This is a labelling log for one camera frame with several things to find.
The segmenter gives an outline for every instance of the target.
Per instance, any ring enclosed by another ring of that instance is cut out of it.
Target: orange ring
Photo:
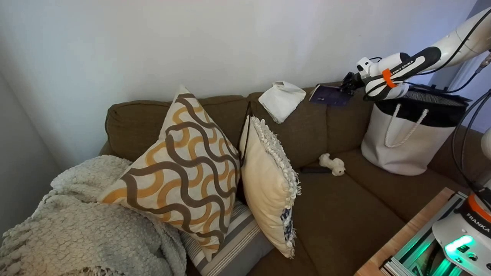
[[[387,86],[389,86],[390,88],[394,88],[396,87],[397,85],[390,79],[390,76],[392,76],[392,73],[390,72],[390,70],[387,68],[385,70],[382,71],[382,76],[383,76],[383,79],[385,80],[385,82],[387,83]]]
[[[491,222],[491,216],[486,213],[486,211],[484,211],[484,209],[481,208],[481,206],[479,206],[479,204],[477,203],[475,193],[469,196],[469,205],[474,212],[478,213],[485,220]]]

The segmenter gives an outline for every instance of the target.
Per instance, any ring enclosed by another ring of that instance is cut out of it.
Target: knit blanket
[[[96,202],[129,164],[105,155],[56,177],[34,214],[3,235],[0,275],[185,275],[186,252],[175,228]]]

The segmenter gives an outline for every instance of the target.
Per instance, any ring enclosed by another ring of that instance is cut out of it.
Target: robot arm
[[[410,77],[421,72],[439,69],[441,66],[447,67],[462,63],[491,49],[490,13],[491,7],[469,18],[449,35],[413,56],[397,53],[377,63],[373,63],[366,57],[362,58],[356,66],[358,73],[350,75],[347,82],[343,82],[341,89],[356,89],[365,86],[365,97],[371,101],[404,96],[409,85],[403,81]]]

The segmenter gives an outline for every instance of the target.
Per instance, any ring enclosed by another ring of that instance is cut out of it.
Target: brown couch
[[[259,104],[261,93],[200,100],[210,117],[236,144],[248,101],[254,114],[278,134],[292,166],[317,166],[326,152],[341,158],[347,174],[300,173],[302,195],[293,208],[297,229],[293,260],[272,250],[250,275],[353,275],[383,244],[445,186],[464,191],[451,162],[447,141],[418,176],[401,176],[369,163],[360,144],[372,103],[355,96],[346,107],[327,107],[305,99],[283,124],[276,124]],[[106,118],[108,143],[102,154],[134,161],[152,145],[170,103],[134,101],[113,105]],[[470,131],[466,169],[478,177],[490,164],[480,150],[482,134]],[[188,261],[188,275],[199,275]]]

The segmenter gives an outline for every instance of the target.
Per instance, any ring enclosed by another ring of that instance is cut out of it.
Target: white tote bag
[[[467,103],[459,96],[409,91],[374,104],[363,156],[389,172],[419,175],[454,131]]]

